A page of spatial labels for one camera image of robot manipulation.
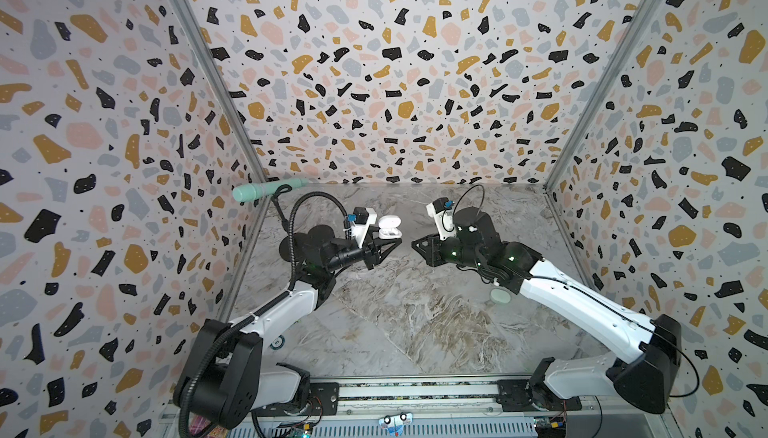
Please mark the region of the mint green charging case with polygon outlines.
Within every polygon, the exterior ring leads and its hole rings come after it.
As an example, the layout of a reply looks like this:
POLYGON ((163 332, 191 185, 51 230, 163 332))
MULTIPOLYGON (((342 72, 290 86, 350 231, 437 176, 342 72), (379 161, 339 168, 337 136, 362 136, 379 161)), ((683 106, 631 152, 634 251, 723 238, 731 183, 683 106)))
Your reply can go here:
POLYGON ((500 305, 510 304, 512 300, 511 293, 500 288, 492 289, 489 293, 489 297, 492 302, 500 305))

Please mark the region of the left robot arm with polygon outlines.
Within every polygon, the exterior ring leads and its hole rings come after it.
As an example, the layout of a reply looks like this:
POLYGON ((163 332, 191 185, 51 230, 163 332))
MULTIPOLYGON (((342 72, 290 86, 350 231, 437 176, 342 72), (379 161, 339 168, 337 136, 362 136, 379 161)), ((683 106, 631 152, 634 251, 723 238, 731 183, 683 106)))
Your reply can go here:
POLYGON ((354 264, 381 264, 402 242, 401 220, 350 226, 338 238, 326 225, 285 238, 281 257, 295 265, 291 284, 262 307, 235 321, 206 320, 193 343, 173 395, 182 437, 233 429, 255 408, 285 404, 301 411, 310 375, 286 363, 264 366, 263 353, 331 295, 337 276, 354 264))

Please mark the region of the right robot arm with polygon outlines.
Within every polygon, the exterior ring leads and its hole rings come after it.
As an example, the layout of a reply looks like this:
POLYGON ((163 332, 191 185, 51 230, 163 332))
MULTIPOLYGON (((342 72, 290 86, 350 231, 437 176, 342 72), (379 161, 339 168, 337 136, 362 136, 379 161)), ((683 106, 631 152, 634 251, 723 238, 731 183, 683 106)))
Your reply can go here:
POLYGON ((477 273, 494 290, 523 296, 557 312, 607 348, 585 359, 543 359, 520 402, 560 411, 581 396, 617 396, 649 414, 665 412, 681 366, 681 325, 662 314, 650 318, 600 295, 519 242, 504 242, 490 216, 460 210, 440 198, 426 207, 437 231, 412 242, 430 267, 447 264, 477 273))

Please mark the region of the white charging case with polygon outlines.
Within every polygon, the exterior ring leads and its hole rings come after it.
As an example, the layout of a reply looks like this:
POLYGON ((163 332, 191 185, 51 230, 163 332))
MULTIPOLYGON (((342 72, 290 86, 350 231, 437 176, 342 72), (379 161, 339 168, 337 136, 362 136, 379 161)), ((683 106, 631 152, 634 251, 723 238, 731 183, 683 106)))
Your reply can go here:
POLYGON ((402 220, 396 215, 382 216, 378 221, 378 234, 382 239, 401 239, 402 232, 399 229, 402 220))

